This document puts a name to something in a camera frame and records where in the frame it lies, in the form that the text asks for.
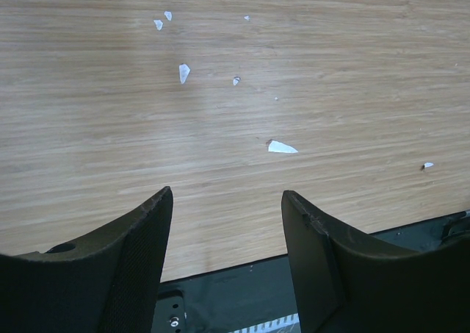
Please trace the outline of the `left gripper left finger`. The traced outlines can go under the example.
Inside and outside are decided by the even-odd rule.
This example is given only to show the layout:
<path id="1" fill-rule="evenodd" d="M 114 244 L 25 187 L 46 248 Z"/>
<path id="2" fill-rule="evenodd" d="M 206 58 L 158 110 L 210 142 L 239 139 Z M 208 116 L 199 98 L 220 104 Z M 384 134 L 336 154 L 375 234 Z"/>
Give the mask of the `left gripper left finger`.
<path id="1" fill-rule="evenodd" d="M 149 332 L 173 213 L 164 187 L 40 253 L 1 256 L 2 332 Z"/>

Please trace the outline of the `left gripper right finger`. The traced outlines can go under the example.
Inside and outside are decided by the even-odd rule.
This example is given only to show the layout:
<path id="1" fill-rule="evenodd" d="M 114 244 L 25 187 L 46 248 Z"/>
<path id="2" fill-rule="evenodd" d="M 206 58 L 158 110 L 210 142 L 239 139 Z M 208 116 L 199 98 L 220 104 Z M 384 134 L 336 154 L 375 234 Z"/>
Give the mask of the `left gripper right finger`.
<path id="1" fill-rule="evenodd" d="M 438 246 L 395 245 L 283 193 L 283 231 L 302 332 L 467 332 L 469 214 L 443 219 Z"/>

